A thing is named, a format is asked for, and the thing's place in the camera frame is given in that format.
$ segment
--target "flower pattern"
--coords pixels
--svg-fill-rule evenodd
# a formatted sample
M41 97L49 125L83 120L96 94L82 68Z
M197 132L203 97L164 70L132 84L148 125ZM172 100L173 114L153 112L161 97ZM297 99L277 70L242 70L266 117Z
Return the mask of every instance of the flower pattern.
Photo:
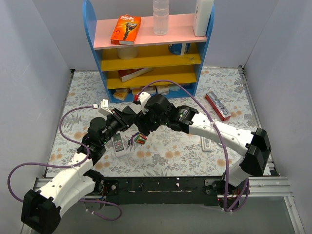
M257 127L237 69L203 69L201 72L195 97L213 119L219 119L204 98L209 90L213 90L231 112L232 116L227 124L248 130ZM99 103L103 98L107 98L107 94L98 72L75 72L64 113L79 106ZM188 97L170 99L170 102L175 106L188 105L201 111ZM122 110L126 105L130 105L135 112L140 111L140 106L130 102L112 103L110 108L116 107ZM87 133L90 121L100 116L102 116L100 113L91 108L75 111L63 122L64 134L81 141ZM125 156L116 157L113 145L109 141L105 145L105 154L94 169L104 176L220 176L225 170L223 149L215 142L212 142L213 151L205 153L201 150L199 136L173 132L161 126L147 137L144 145L134 143L127 146L128 138L135 132L137 128L133 125L129 130L121 133L127 151ZM66 165L77 148L76 144L66 141L58 131L49 163ZM240 158L229 148L228 153L230 165ZM46 176L54 177L59 170L48 168ZM268 167L265 175L270 175Z

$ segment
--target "pink shelf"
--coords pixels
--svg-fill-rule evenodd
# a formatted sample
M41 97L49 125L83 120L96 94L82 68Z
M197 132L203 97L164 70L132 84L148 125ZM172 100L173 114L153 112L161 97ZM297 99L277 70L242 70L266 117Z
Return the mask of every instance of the pink shelf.
M157 36L153 31L153 16L142 17L134 46L207 41L206 36L195 37L193 32L193 18L194 14L169 15L168 33L163 36ZM127 47L126 45L111 44L111 36L116 24L117 19L97 21L93 46L95 50Z

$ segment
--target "clear bottle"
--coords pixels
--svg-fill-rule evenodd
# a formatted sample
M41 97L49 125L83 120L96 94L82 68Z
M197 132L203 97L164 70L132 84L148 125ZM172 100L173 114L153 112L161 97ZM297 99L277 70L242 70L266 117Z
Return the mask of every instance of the clear bottle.
M165 35L169 27L169 0L153 0L154 33Z

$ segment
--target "yellow shelf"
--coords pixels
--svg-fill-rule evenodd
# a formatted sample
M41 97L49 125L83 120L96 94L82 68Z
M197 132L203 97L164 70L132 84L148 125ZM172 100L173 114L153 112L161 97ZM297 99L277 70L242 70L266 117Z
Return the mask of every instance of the yellow shelf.
M158 67L153 71L145 73L139 77L133 78L126 82L122 82L118 76L117 71L108 72L107 88L130 88L145 86L148 83L158 79L169 79L179 84L196 83L196 75L192 65L187 66L171 66L171 67ZM158 82L153 85L171 84L168 82Z
M120 59L117 55L117 49L103 50L101 70L115 71L200 63L201 60L195 43L191 43L189 52L182 56L170 53L168 45L151 45L138 47L138 56L129 60Z

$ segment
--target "blue shelf frame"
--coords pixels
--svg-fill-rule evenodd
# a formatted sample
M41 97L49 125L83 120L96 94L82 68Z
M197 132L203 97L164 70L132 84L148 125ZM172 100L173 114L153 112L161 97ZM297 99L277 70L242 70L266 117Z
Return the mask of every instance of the blue shelf frame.
M92 54L94 56L94 59L97 64L97 69L99 70L99 73L101 75L105 90L107 92L109 101L111 103L117 103L117 102L128 102L128 101L133 101L133 95L131 93L128 94L127 98L124 101L120 101L116 98L113 97L114 94L114 89L108 89L107 88L107 78L108 78L108 72L102 72L101 71L101 61L102 61L102 50L95 50L94 49L94 39L95 39L95 34L96 34L96 27L97 27L97 17L94 11L94 8L90 2L90 0L84 0L83 5L82 5L82 17L83 17L83 24L84 24L84 29L86 32L86 36L92 51ZM199 78L200 78L200 73L204 64L206 52L208 49L208 44L210 41L211 33L214 27L214 18L215 18L215 5L213 5L210 18L209 18L209 23L207 27L207 32L206 32L206 37L207 41L205 42L196 42L197 49L200 55L201 59L201 64L196 64L194 66L194 72L196 74L196 83L191 83L189 87L187 87L187 90L194 96L196 94ZM184 93L183 91L175 91L175 92L170 92L167 96L167 98L184 98L187 97L187 94Z

